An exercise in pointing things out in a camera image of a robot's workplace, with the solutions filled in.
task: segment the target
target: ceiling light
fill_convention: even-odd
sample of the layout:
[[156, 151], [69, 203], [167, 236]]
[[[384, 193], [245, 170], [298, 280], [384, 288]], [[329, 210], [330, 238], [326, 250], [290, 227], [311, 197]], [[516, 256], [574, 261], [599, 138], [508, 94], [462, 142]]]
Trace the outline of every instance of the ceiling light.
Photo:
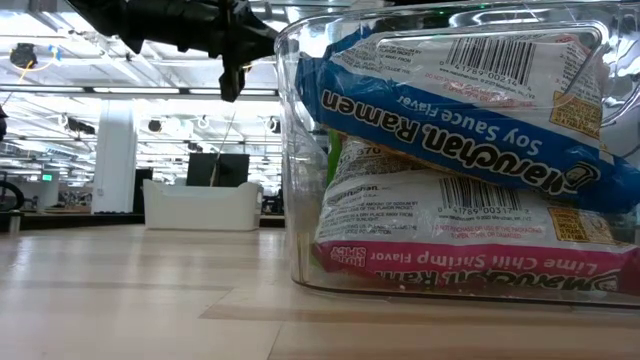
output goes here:
[[280, 119], [273, 116], [269, 117], [268, 120], [264, 121], [264, 128], [273, 134], [280, 134]]
[[17, 175], [40, 175], [40, 170], [6, 170], [9, 174]]
[[162, 122], [158, 120], [151, 120], [149, 121], [149, 124], [147, 125], [147, 127], [151, 132], [160, 132], [162, 131]]
[[202, 115], [201, 119], [198, 119], [198, 127], [200, 129], [207, 129], [209, 128], [209, 119], [207, 119], [206, 115]]
[[69, 123], [69, 118], [66, 114], [58, 115], [58, 125], [65, 127]]
[[84, 88], [75, 86], [0, 85], [0, 91], [81, 93], [84, 92]]
[[33, 69], [38, 63], [38, 57], [33, 52], [35, 45], [20, 43], [11, 50], [9, 61], [21, 69]]
[[83, 133], [86, 135], [95, 135], [96, 128], [91, 125], [87, 125], [83, 122], [80, 122], [74, 118], [67, 118], [67, 127], [68, 130], [75, 133]]
[[189, 89], [193, 95], [220, 95], [220, 89]]
[[124, 87], [124, 88], [93, 88], [97, 93], [112, 94], [179, 94], [180, 89], [175, 88], [142, 88], [142, 87]]
[[[220, 95], [220, 89], [189, 89], [189, 92], [193, 95]], [[243, 89], [240, 95], [249, 96], [276, 96], [278, 92], [276, 90], [268, 89]]]

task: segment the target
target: table surface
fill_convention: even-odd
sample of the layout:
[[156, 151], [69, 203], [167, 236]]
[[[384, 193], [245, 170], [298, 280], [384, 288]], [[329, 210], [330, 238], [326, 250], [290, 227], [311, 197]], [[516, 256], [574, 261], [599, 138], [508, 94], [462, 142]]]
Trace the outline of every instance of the table surface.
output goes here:
[[0, 237], [0, 359], [640, 359], [636, 311], [319, 294], [287, 257], [271, 229]]

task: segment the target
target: plastic wrapper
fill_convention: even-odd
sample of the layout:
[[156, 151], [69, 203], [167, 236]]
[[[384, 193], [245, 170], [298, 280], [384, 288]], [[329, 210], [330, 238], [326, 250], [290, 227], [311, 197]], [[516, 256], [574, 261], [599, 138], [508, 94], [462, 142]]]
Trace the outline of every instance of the plastic wrapper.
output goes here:
[[400, 283], [640, 290], [638, 248], [606, 219], [538, 194], [453, 177], [348, 140], [314, 251], [325, 270]]
[[508, 31], [366, 25], [303, 57], [296, 86], [315, 121], [432, 167], [628, 212], [640, 171], [600, 141], [604, 92], [619, 73], [606, 61], [620, 15], [611, 10]]

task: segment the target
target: white column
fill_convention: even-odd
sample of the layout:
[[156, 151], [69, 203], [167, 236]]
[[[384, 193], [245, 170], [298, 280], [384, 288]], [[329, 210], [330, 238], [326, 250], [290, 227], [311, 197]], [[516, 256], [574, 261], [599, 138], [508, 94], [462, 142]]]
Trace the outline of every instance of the white column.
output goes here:
[[57, 170], [42, 170], [40, 174], [40, 191], [38, 192], [38, 211], [58, 203], [60, 190], [60, 172]]
[[137, 145], [133, 101], [103, 100], [91, 213], [132, 211]]

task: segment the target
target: pink ramen package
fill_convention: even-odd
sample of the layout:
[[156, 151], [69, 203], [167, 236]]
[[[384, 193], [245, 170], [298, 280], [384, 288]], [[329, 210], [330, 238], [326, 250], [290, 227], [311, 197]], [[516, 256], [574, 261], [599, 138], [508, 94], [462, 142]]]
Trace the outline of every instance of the pink ramen package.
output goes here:
[[426, 169], [348, 139], [315, 238], [327, 271], [401, 283], [474, 282], [640, 293], [634, 245], [598, 213]]

